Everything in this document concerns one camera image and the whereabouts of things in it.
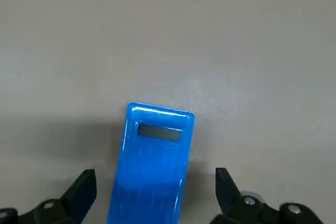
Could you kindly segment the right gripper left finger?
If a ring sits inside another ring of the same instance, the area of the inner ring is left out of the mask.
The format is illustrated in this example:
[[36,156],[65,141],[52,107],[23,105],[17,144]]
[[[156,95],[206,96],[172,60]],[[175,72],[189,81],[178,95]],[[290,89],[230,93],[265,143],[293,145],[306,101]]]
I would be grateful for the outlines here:
[[48,199],[25,214],[1,209],[1,223],[82,223],[97,197],[94,169],[84,170],[60,198]]

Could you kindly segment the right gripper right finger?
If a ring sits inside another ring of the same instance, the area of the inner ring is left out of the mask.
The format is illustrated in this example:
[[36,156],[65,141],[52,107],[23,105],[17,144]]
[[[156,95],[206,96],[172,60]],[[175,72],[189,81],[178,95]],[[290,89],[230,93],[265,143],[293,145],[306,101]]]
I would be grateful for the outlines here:
[[222,213],[212,224],[323,224],[305,205],[287,202],[276,210],[254,196],[243,195],[226,168],[216,168],[215,193]]

